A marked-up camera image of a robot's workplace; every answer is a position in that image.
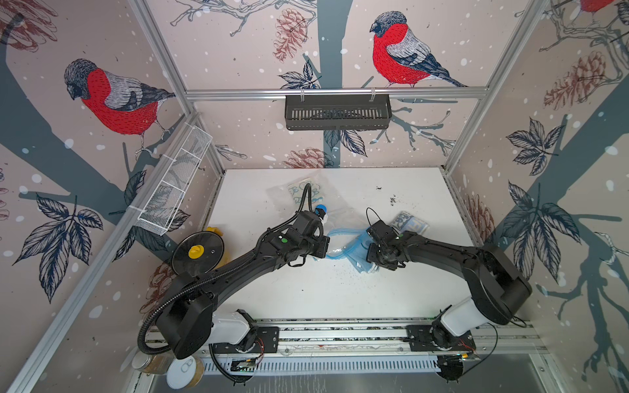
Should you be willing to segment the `grey patterned towel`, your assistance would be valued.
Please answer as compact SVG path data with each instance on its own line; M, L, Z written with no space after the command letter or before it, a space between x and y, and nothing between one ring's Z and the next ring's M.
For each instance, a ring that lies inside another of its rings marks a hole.
M419 219L407 211L401 211L390 224L398 233L413 232L423 235L429 224Z

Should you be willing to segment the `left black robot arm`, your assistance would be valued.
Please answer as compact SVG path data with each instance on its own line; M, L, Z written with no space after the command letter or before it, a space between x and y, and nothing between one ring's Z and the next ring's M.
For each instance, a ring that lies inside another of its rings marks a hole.
M200 276L182 273L176 277L143 323L138 346L150 348L146 336L155 326L166 342L157 352L170 351L177 359L192 355L218 328L214 312L236 292L298 259L325 257L329 245L329 237L324 235L325 216L321 207L299 212L288 222L267 229L250 252L227 265Z

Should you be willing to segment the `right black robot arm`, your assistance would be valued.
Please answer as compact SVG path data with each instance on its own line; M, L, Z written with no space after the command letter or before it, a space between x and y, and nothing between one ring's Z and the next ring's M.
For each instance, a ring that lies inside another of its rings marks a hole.
M452 348L468 331L483 324L506 325L532 295L529 281L499 247L464 247L418 233L398 232L378 221L367 229L372 243L367 261L387 270L422 263L453 273L467 283L470 296L448 306L432 321L432 343Z

